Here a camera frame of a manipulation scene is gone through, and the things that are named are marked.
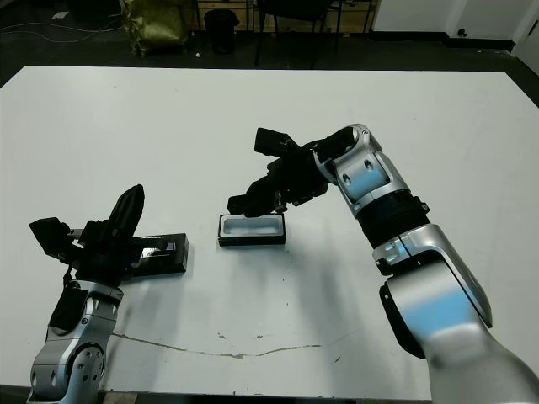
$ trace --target floor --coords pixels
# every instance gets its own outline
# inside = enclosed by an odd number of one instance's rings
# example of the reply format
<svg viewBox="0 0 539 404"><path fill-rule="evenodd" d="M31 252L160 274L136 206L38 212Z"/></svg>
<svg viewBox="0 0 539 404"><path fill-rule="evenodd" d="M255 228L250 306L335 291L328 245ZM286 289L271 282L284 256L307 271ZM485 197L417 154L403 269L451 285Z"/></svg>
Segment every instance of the floor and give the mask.
<svg viewBox="0 0 539 404"><path fill-rule="evenodd" d="M146 58L131 54L129 40L120 29L118 16L93 15L82 18L68 14L64 19L51 19L58 11L69 10L69 1L17 0L2 8L0 12L0 87L23 66L137 66L137 67L188 67L253 69L254 53L258 36L253 33L238 33L236 50L231 55L215 55L204 34L194 33L189 39L187 51L161 52ZM62 24L80 29L115 29L97 34L59 29L48 25L25 25L3 29L14 24L39 22ZM33 31L12 33L8 31ZM264 37L260 69L308 69L311 60L313 37L310 35L280 35L279 39ZM339 48L334 49L334 38L326 36L319 51L317 69L325 70L435 70L435 71L479 71L506 72L515 83L539 106L539 77L506 50L447 48L440 42L374 41L366 37L341 38ZM0 398L6 403L23 403L27 390L0 388ZM278 401L320 402L271 398L241 397L171 397L139 396L136 403L191 403L223 401L263 401L264 404ZM381 403L381 401L361 401Z"/></svg>

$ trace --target black bin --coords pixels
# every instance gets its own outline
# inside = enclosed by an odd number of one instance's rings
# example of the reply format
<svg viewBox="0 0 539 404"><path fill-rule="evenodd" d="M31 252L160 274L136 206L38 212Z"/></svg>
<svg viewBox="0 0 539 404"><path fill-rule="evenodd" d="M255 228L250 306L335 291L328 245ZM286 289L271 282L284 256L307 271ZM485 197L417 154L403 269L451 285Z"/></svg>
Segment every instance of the black bin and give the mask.
<svg viewBox="0 0 539 404"><path fill-rule="evenodd" d="M236 14L226 9L211 10L204 15L204 22L213 51L221 54L233 53L234 27L239 24Z"/></svg>

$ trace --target black chair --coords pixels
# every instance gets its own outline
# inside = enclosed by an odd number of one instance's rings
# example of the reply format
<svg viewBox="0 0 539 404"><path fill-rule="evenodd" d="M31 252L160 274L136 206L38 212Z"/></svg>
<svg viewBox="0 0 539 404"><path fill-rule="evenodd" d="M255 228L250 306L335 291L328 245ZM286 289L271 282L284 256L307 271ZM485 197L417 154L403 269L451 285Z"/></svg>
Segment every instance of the black chair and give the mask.
<svg viewBox="0 0 539 404"><path fill-rule="evenodd" d="M320 34L328 16L329 6L333 0L257 0L260 12L260 37L259 45L256 50L254 65L259 64L260 48L262 47L262 37L264 33L264 23L266 14L273 15L275 23L275 35L279 34L277 18L298 19L301 21L312 22L312 32L316 29L316 24L320 21ZM311 61L311 68L317 60L318 48L315 48Z"/></svg>

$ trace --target white table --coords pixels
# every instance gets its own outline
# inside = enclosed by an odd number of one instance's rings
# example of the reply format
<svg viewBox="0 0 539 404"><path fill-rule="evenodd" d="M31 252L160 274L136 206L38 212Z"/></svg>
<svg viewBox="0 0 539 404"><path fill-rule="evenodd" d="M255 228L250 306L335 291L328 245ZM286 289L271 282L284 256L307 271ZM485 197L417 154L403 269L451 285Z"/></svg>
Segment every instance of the white table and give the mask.
<svg viewBox="0 0 539 404"><path fill-rule="evenodd" d="M505 74L26 67L0 89L0 384L29 384L61 293L65 267L28 224L105 219L142 183L137 234L187 232L189 267L122 285L103 388L429 398L337 189L289 210L283 247L216 243L228 196L270 161L257 127L302 144L356 122L483 284L495 337L539 372L539 110Z"/></svg>

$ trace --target white wall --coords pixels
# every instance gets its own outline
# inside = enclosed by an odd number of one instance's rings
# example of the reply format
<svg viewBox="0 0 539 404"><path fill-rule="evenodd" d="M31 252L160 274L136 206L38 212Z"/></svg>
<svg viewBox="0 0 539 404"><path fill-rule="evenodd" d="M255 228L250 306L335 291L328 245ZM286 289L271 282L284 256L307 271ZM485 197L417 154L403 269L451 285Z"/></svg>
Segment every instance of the white wall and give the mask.
<svg viewBox="0 0 539 404"><path fill-rule="evenodd" d="M534 0L530 4L528 11L526 11L524 14L524 18L520 21L519 26L515 30L515 33L513 34L513 42L518 45L523 39L525 39L537 19L539 19L539 0Z"/></svg>
<svg viewBox="0 0 539 404"><path fill-rule="evenodd" d="M373 29L457 37L464 28L467 38L515 40L537 4L539 0L380 0Z"/></svg>
<svg viewBox="0 0 539 404"><path fill-rule="evenodd" d="M512 40L533 0L467 0L460 18L446 32L456 37L464 28L467 38Z"/></svg>
<svg viewBox="0 0 539 404"><path fill-rule="evenodd" d="M452 0L381 0L375 31L443 32Z"/></svg>

